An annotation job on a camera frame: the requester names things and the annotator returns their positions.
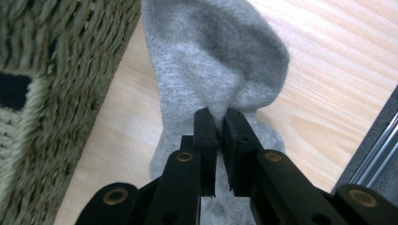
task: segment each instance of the knit fabric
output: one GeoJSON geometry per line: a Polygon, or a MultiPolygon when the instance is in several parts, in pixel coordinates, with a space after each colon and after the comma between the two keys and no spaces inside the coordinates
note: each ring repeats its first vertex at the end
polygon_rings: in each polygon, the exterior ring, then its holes
{"type": "MultiPolygon", "coordinates": [[[[264,148],[284,150],[257,109],[280,93],[289,56],[255,9],[242,0],[144,0],[145,38],[161,95],[163,133],[150,164],[161,176],[193,114],[208,107],[221,132],[228,108],[243,112],[264,148]]],[[[254,224],[248,198],[235,198],[219,153],[216,198],[202,198],[202,224],[254,224]]]]}

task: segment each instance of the woven basket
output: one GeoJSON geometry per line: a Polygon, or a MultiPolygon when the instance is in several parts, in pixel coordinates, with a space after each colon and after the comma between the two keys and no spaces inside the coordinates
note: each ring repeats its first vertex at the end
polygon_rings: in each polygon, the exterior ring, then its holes
{"type": "Polygon", "coordinates": [[[0,224],[53,224],[139,0],[0,1],[0,224]]]}

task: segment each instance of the green woven basket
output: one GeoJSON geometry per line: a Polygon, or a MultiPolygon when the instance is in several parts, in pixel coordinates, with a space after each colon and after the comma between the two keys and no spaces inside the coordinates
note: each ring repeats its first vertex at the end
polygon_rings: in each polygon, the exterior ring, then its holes
{"type": "Polygon", "coordinates": [[[139,0],[0,1],[0,224],[53,224],[139,0]]]}

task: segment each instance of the wood grain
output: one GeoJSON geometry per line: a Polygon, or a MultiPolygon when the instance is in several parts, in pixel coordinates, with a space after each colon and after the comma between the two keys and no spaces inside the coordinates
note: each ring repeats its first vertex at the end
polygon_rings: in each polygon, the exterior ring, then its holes
{"type": "MultiPolygon", "coordinates": [[[[275,102],[257,112],[319,188],[331,190],[398,83],[398,4],[249,1],[291,55],[275,102]]],[[[115,74],[55,224],[73,224],[113,182],[140,188],[161,135],[155,75],[141,22],[115,74]]]]}

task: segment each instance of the tabletop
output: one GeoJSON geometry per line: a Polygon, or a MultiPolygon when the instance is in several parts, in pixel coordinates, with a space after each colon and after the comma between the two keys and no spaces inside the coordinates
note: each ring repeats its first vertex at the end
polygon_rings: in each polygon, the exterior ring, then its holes
{"type": "MultiPolygon", "coordinates": [[[[283,91],[258,120],[330,191],[398,83],[398,3],[249,0],[291,56],[283,91]]],[[[155,74],[139,21],[87,141],[55,224],[74,224],[113,182],[141,188],[161,135],[155,74]]]]}

